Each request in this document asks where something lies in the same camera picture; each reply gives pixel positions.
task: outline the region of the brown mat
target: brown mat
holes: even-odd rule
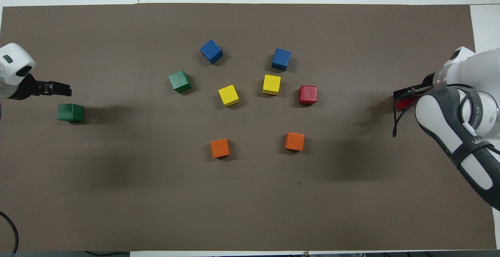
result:
[[[2,101],[0,209],[20,250],[495,248],[491,208],[412,113],[391,137],[392,91],[474,49],[469,6],[7,7],[9,42],[37,79],[73,88]],[[270,68],[276,47],[292,52],[286,72]],[[179,70],[185,94],[168,80]],[[265,74],[279,95],[262,94]],[[229,84],[241,101],[225,108]],[[297,104],[302,85],[318,103]],[[57,121],[71,102],[81,125]],[[303,152],[284,150],[287,132]],[[220,138],[232,155],[212,159]]]

